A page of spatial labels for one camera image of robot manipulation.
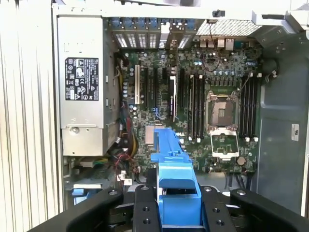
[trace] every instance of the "cpu socket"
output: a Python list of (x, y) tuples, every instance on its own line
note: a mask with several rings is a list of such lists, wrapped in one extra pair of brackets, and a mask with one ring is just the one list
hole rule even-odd
[(237, 92), (230, 95), (209, 91), (206, 102), (206, 128), (211, 136), (212, 156), (229, 161), (239, 156), (236, 130), (239, 100)]

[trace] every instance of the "blue plastic bracket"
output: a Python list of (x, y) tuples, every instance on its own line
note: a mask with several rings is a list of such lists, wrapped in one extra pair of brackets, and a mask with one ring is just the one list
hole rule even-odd
[(163, 225), (201, 225), (201, 192), (188, 153), (183, 152), (175, 132), (170, 128), (154, 130), (158, 153), (151, 161), (158, 163), (158, 188), (191, 189), (191, 194), (160, 194), (159, 213)]

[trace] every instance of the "wire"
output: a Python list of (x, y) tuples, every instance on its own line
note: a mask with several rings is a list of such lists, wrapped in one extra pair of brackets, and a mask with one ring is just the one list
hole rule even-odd
[(213, 37), (212, 37), (211, 26), (212, 26), (212, 24), (209, 24), (209, 34), (211, 35), (211, 41), (212, 41), (212, 43), (213, 43), (213, 45), (214, 45), (214, 47), (215, 47), (215, 49), (216, 49), (216, 51), (217, 51), (217, 54), (219, 55), (219, 61), (218, 61), (217, 66), (216, 66), (213, 70), (209, 70), (209, 69), (206, 67), (205, 63), (204, 63), (204, 62), (205, 62), (206, 56), (204, 57), (204, 60), (202, 61), (203, 66), (204, 66), (205, 70), (208, 71), (208, 72), (210, 72), (210, 73), (212, 73), (213, 71), (215, 71), (215, 70), (219, 67), (219, 65), (221, 64), (221, 53), (219, 52), (218, 46), (216, 45), (216, 43), (214, 42), (214, 39), (213, 39)]

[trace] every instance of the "screw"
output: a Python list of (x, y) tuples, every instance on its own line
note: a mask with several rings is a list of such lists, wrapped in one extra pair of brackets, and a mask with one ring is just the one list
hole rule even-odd
[(144, 185), (143, 187), (141, 187), (141, 190), (148, 190), (149, 188), (146, 186), (146, 185)]
[(116, 195), (116, 194), (118, 194), (118, 192), (117, 192), (116, 190), (112, 190), (112, 191), (110, 191), (108, 194), (110, 194), (110, 195)]
[(206, 187), (204, 187), (204, 191), (210, 192), (210, 191), (212, 191), (212, 189), (211, 189), (211, 187), (206, 186)]
[(75, 134), (78, 134), (79, 129), (78, 129), (78, 127), (72, 127), (70, 131), (72, 131)]
[(243, 195), (246, 195), (246, 192), (242, 191), (242, 190), (238, 190), (237, 194), (240, 195), (240, 196), (243, 196)]

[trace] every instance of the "motherboard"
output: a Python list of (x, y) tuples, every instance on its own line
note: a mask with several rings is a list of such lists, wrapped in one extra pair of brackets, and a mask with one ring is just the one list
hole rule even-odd
[(143, 170), (152, 166), (154, 130), (170, 127), (197, 172), (255, 172), (259, 48), (235, 42), (227, 51), (195, 42), (187, 50), (123, 52), (130, 65), (123, 67), (122, 97)]

